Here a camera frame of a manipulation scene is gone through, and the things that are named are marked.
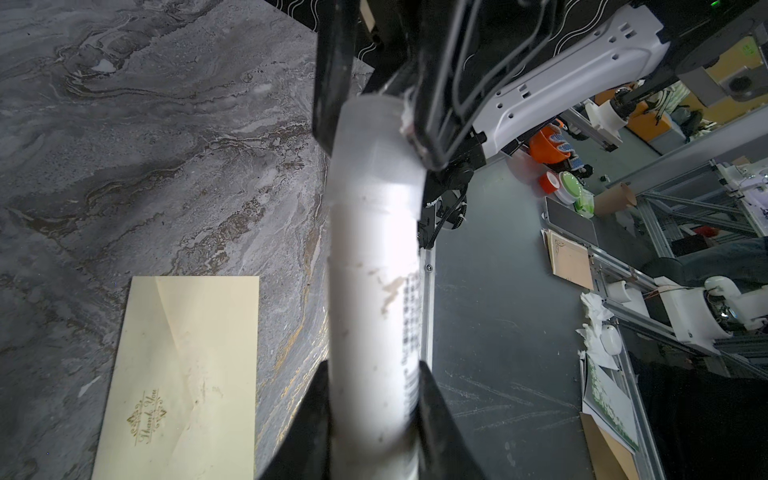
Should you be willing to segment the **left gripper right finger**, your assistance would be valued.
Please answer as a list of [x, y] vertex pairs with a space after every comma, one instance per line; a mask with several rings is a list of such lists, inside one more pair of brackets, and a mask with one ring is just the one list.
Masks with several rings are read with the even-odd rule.
[[424, 361], [419, 362], [417, 428], [420, 479], [485, 479], [486, 475], [454, 421], [439, 386]]

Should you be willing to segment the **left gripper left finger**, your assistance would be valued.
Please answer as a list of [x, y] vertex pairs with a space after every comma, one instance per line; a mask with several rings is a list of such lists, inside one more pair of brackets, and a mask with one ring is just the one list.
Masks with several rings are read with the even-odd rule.
[[290, 428], [262, 480], [329, 479], [328, 361], [319, 363]]

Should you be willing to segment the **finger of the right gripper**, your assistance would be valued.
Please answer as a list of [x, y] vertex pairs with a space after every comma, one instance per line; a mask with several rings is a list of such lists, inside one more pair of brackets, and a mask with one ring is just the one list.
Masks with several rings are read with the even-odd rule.
[[328, 155], [349, 94], [359, 5], [351, 0], [324, 1], [318, 10], [312, 133]]
[[426, 169], [445, 169], [480, 110], [545, 46], [562, 1], [424, 1], [416, 42], [414, 141]]

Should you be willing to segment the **cream yellow envelope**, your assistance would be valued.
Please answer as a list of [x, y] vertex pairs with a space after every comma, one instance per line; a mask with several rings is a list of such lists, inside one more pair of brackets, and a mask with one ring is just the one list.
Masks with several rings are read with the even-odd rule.
[[251, 479], [256, 276], [132, 279], [95, 479]]

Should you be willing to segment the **white glue stick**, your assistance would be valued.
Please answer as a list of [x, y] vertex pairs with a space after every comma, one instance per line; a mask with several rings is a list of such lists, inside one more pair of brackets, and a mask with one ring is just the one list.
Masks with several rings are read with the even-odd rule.
[[417, 222], [425, 168], [405, 103], [341, 110], [330, 161], [330, 475], [414, 479], [422, 328]]

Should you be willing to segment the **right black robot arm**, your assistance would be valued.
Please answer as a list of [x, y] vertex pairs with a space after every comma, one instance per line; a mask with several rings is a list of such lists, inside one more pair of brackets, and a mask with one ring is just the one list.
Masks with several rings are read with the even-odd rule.
[[401, 96], [425, 167], [470, 133], [486, 156], [601, 91], [651, 93], [707, 64], [767, 19], [763, 1], [631, 1], [563, 33], [563, 1], [373, 1], [383, 61], [374, 91]]

